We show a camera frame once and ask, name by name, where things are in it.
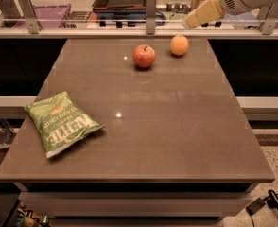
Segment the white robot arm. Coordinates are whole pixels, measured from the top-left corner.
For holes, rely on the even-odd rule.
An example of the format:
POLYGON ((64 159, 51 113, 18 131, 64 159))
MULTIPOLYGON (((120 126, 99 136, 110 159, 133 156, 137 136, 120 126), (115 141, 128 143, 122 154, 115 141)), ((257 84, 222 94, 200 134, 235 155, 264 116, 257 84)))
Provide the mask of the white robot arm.
POLYGON ((215 21, 224 13, 239 15, 277 2, 278 0, 205 0, 187 14, 182 24, 186 29, 191 29, 215 21))

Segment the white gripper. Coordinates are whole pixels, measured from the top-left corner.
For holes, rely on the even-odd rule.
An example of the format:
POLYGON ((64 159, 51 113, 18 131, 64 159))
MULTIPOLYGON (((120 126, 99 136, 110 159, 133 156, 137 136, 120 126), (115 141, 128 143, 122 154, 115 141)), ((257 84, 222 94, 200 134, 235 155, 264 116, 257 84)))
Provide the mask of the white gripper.
POLYGON ((232 15, 252 11, 260 7, 264 0, 204 0, 182 20, 186 29, 195 28, 224 16, 224 10, 232 15))

